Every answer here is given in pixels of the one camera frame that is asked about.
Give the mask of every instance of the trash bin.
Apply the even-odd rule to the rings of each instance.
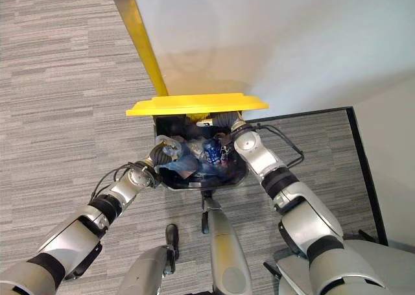
[[[178,95],[153,97],[151,100],[138,102],[126,114],[151,115],[154,120],[155,136],[181,136],[186,141],[204,137],[211,139],[217,133],[229,134],[230,129],[210,126],[199,128],[197,119],[204,119],[212,113],[234,112],[243,110],[265,109],[268,105],[257,97],[242,93]],[[224,177],[190,175],[182,178],[177,172],[160,168],[163,184],[171,190],[216,190],[237,185],[248,174],[246,163],[231,150],[227,158],[232,162],[232,171]]]

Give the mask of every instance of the yellow pole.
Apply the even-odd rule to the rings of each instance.
[[[167,96],[166,85],[161,76],[136,0],[114,0],[114,2],[157,94]]]

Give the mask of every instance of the robotic hand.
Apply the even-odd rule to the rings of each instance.
[[[308,259],[314,294],[390,294],[373,268],[344,245],[335,216],[262,144],[253,126],[237,112],[220,113],[198,126],[230,128],[235,150],[282,215],[278,224],[281,236],[295,254]]]
[[[46,236],[36,256],[1,273],[0,294],[53,295],[63,279],[80,277],[101,252],[100,239],[113,221],[127,209],[143,188],[155,188],[160,183],[161,179],[154,167],[171,161],[171,157],[163,153],[165,145],[164,142],[156,145],[143,161],[115,169],[114,171],[125,169],[121,178],[98,192],[97,186],[86,206]],[[174,249],[165,246],[155,253],[166,254],[165,264],[154,266],[150,262],[149,266],[163,270],[162,274],[172,273]],[[155,272],[143,274],[157,276]]]

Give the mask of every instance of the white wall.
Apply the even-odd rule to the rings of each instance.
[[[415,71],[414,0],[137,0],[170,94],[243,91],[262,117],[350,106]]]
[[[415,252],[415,78],[354,106],[390,245]]]

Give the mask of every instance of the trash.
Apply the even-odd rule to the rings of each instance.
[[[179,158],[183,154],[182,145],[177,140],[165,135],[159,135],[156,137],[156,145],[161,142],[166,144],[166,146],[163,147],[163,152],[166,155]]]
[[[202,181],[226,181],[235,176],[237,169],[234,158],[230,158],[230,152],[233,152],[232,142],[224,139],[227,136],[223,133],[217,133],[208,140],[199,136],[188,141],[182,136],[158,136],[156,144],[163,141],[167,145],[163,148],[164,153],[173,156],[173,161],[160,165],[159,168],[174,171],[184,180],[196,178]]]
[[[199,159],[200,161],[206,159],[205,152],[203,150],[203,142],[206,140],[203,137],[199,139],[191,139],[186,143],[187,147],[189,148],[192,155]]]
[[[217,139],[209,139],[203,143],[207,162],[220,164],[221,145]]]
[[[186,154],[178,158],[177,161],[171,161],[159,167],[177,172],[186,179],[199,169],[199,161],[192,154]]]

